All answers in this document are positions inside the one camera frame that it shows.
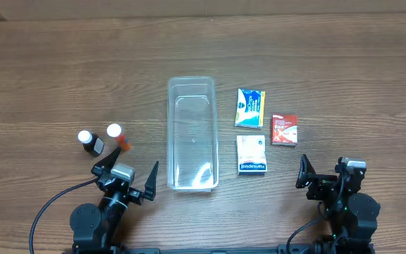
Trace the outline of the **blue yellow VapoDrops box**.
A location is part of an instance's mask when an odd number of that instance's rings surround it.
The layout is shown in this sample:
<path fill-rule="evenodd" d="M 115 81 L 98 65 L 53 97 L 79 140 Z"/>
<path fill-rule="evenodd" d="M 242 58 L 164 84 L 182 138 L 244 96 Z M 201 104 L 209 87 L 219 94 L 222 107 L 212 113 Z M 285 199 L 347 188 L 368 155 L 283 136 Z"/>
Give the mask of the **blue yellow VapoDrops box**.
<path fill-rule="evenodd" d="M 238 89 L 235 126 L 261 129 L 264 125 L 266 92 Z"/>

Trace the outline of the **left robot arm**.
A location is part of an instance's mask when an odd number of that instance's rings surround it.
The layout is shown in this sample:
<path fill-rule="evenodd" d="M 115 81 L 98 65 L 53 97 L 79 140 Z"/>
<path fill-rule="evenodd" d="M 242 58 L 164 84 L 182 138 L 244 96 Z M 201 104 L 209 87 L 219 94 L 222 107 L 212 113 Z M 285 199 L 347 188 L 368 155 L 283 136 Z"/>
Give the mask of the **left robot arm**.
<path fill-rule="evenodd" d="M 127 253 L 122 245 L 113 241 L 124 212 L 130 203 L 141 205 L 144 200 L 155 198 L 159 163 L 154 164 L 144 190 L 138 190 L 132 187 L 135 170 L 117 162 L 120 153 L 121 148 L 115 149 L 91 169 L 104 195 L 98 205 L 81 204 L 71 213 L 74 253 Z"/>

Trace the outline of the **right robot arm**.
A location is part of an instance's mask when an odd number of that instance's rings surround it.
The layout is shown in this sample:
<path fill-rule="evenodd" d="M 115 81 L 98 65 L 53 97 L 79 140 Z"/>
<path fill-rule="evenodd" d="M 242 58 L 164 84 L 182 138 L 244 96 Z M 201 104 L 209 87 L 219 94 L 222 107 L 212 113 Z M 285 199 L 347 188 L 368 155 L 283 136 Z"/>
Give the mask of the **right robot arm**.
<path fill-rule="evenodd" d="M 367 171 L 362 159 L 339 157 L 336 175 L 315 172 L 306 155 L 301 156 L 300 170 L 295 186 L 308 188 L 307 199 L 317 200 L 319 217 L 296 230 L 286 243 L 301 231 L 320 222 L 328 222 L 330 236 L 322 236 L 309 245 L 307 253 L 373 253 L 371 237 L 377 230 L 381 206 L 371 196 L 361 193 L 361 182 Z"/>

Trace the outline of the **red medicine box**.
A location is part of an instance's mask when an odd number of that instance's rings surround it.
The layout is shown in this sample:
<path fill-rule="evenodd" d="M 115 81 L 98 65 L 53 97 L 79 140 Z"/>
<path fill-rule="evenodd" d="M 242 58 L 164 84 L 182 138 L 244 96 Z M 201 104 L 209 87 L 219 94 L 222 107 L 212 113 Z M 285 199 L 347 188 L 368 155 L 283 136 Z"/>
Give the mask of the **red medicine box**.
<path fill-rule="evenodd" d="M 271 117 L 271 144 L 296 146 L 297 136 L 297 115 L 294 114 L 273 114 Z"/>

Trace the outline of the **white Hansaplast box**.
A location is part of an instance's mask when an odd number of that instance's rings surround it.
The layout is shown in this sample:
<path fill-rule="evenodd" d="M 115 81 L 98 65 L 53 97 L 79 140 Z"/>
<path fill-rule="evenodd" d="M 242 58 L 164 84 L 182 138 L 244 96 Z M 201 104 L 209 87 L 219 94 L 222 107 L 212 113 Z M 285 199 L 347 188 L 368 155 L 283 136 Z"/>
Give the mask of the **white Hansaplast box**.
<path fill-rule="evenodd" d="M 264 135 L 238 135 L 238 175 L 265 175 L 267 163 Z"/>

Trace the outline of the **clear plastic container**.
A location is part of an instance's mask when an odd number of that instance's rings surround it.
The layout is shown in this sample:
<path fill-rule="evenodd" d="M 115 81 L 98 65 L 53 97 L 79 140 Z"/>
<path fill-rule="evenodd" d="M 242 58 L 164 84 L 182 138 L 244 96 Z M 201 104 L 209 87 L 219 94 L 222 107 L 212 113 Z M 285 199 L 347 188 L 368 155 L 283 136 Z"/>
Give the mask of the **clear plastic container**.
<path fill-rule="evenodd" d="M 172 190 L 209 192 L 219 184 L 217 120 L 212 78 L 169 80 L 167 179 Z"/>

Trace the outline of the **dark bottle white cap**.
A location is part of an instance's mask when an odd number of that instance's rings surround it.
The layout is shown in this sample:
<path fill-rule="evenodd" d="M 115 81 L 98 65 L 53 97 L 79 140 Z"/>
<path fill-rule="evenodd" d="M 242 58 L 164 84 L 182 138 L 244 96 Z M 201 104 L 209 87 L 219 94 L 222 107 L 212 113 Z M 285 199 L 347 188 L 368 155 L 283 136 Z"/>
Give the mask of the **dark bottle white cap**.
<path fill-rule="evenodd" d="M 78 140 L 84 150 L 93 157 L 98 157 L 103 152 L 104 141 L 97 134 L 82 130 L 78 133 Z"/>

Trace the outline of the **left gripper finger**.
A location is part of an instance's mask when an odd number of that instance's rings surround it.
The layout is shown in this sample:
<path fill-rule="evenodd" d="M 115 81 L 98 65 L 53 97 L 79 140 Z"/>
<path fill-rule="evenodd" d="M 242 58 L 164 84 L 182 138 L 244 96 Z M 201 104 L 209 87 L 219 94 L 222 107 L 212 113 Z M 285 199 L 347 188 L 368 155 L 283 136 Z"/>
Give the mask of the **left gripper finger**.
<path fill-rule="evenodd" d="M 121 153 L 121 148 L 117 147 L 111 154 L 97 162 L 91 169 L 91 173 L 95 176 L 101 176 L 104 173 L 109 173 L 115 165 L 118 156 Z"/>
<path fill-rule="evenodd" d="M 153 201 L 156 196 L 156 177 L 159 169 L 159 162 L 156 161 L 152 171 L 144 185 L 144 199 Z"/>

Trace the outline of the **orange bottle white cap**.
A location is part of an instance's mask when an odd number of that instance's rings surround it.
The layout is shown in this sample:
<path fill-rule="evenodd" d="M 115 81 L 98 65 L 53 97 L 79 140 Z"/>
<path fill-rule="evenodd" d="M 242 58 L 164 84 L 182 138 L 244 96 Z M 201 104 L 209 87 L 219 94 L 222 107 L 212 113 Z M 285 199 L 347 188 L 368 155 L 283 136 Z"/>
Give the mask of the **orange bottle white cap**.
<path fill-rule="evenodd" d="M 125 134 L 122 132 L 122 128 L 117 123 L 110 124 L 106 129 L 107 135 L 112 137 L 118 144 L 118 146 L 122 149 L 122 151 L 129 151 L 131 150 L 131 144 L 128 141 Z"/>

